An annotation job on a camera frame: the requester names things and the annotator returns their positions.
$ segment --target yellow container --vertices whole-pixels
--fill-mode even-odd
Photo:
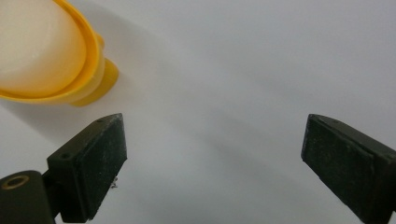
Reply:
[[[76,78],[65,88],[46,96],[20,95],[0,90],[0,97],[28,104],[90,104],[106,94],[116,83],[119,71],[110,60],[105,59],[104,41],[78,10],[65,0],[53,0],[66,11],[76,23],[86,45],[86,59]]]

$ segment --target black mechanical part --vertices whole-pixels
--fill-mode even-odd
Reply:
[[[345,123],[309,115],[303,161],[364,223],[395,210],[396,152]]]
[[[41,175],[0,180],[0,223],[84,223],[93,219],[127,160],[122,114],[98,119],[47,158]]]

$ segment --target white round object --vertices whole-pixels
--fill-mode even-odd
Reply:
[[[46,96],[78,75],[86,57],[73,18],[51,0],[1,0],[0,90]]]

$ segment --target white table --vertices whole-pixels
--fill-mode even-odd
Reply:
[[[309,113],[396,148],[394,1],[71,2],[120,79],[81,108],[0,101],[1,177],[121,112],[129,160],[92,223],[360,223],[300,153]]]

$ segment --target yellow plastic object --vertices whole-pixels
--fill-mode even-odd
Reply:
[[[76,22],[86,44],[86,60],[78,76],[64,89],[44,97],[17,95],[0,90],[0,97],[28,104],[88,105],[106,94],[119,76],[117,67],[103,56],[104,41],[73,6],[65,0],[53,0]]]

